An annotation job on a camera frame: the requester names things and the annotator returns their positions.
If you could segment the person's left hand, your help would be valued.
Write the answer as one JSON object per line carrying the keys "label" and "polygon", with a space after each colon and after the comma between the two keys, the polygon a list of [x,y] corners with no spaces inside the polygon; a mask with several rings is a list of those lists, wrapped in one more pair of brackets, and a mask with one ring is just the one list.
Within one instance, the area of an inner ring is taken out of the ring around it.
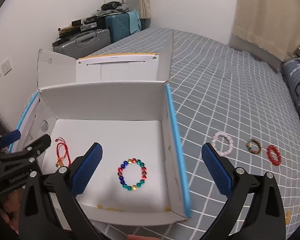
{"label": "person's left hand", "polygon": [[19,211],[23,189],[17,189],[0,198],[0,215],[17,234],[19,233]]}

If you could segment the person's right hand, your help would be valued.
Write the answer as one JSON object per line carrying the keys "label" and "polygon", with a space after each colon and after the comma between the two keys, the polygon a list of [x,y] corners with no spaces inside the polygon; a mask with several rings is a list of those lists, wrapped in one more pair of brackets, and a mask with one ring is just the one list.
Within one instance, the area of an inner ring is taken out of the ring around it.
{"label": "person's right hand", "polygon": [[138,235],[128,235],[127,240],[160,240],[156,237],[138,236]]}

